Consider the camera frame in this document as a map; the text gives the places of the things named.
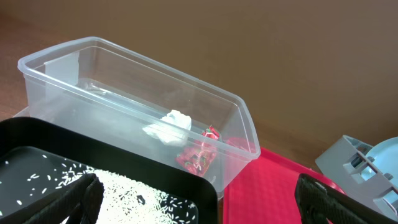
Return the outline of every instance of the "brown surface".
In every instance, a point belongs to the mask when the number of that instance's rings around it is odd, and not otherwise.
[[[398,133],[398,1],[0,1],[0,119],[17,60],[96,35],[241,96],[262,146],[305,166],[342,134]]]

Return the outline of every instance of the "red textured surface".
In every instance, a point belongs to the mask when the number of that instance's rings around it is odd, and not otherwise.
[[[262,148],[225,189],[223,223],[301,223],[294,198],[301,173],[343,192],[327,177]]]

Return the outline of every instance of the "white tissue paper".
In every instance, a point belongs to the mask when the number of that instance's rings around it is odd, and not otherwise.
[[[177,125],[178,127],[185,128],[189,131],[191,130],[191,117],[184,115],[177,110],[172,110],[166,116],[161,118],[161,120]],[[170,127],[165,125],[151,124],[144,127],[142,130],[150,137],[159,139],[166,146],[184,146],[188,139],[187,134],[176,133]]]

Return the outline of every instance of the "red candy wrapper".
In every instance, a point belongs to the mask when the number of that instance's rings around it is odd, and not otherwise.
[[[220,134],[212,126],[202,132],[202,135],[214,140],[220,138]],[[189,173],[203,177],[217,156],[217,148],[198,140],[195,143],[197,146],[186,147],[175,160]]]

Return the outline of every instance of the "transparent plastic box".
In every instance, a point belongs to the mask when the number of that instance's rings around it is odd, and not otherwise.
[[[18,68],[32,117],[187,172],[202,172],[220,195],[261,153],[240,97],[107,40],[86,37],[59,44],[20,59]],[[171,110],[189,115],[191,130],[162,121]],[[182,145],[150,137],[142,129],[151,124]],[[219,139],[202,135],[210,125]],[[195,170],[176,161],[186,151],[193,153],[186,165],[193,161]]]

